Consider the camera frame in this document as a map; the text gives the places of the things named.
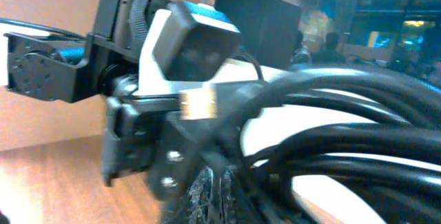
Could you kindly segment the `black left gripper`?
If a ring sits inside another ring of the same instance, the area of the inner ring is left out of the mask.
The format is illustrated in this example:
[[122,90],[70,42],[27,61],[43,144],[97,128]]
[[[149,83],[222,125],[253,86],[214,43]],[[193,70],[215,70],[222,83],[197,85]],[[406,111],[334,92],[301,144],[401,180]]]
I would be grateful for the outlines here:
[[179,104],[170,96],[109,96],[105,104],[101,174],[110,187],[114,179],[152,167],[165,116]]

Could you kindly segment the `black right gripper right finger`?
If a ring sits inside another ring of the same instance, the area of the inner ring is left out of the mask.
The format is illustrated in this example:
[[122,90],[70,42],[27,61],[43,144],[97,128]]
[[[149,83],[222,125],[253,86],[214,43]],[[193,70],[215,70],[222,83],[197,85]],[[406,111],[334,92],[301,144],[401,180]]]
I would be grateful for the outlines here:
[[230,168],[226,168],[221,176],[221,196],[224,223],[246,224],[247,203],[241,186]]

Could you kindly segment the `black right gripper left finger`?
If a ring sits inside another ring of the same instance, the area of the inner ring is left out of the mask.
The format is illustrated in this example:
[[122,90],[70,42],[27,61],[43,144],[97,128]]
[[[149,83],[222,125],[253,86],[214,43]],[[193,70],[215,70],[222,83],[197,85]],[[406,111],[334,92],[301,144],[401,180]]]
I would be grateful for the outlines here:
[[204,167],[177,204],[164,207],[161,224],[215,224],[213,182],[212,169]]

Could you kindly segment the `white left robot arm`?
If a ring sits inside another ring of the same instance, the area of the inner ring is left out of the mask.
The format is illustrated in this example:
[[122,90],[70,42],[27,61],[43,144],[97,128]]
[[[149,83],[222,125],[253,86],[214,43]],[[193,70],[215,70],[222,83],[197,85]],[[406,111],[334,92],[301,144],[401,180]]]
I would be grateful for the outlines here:
[[100,0],[85,36],[54,30],[42,37],[9,32],[7,89],[41,101],[106,104],[101,172],[107,186],[125,172],[148,170],[172,96],[139,94],[141,47],[154,15],[169,0]]

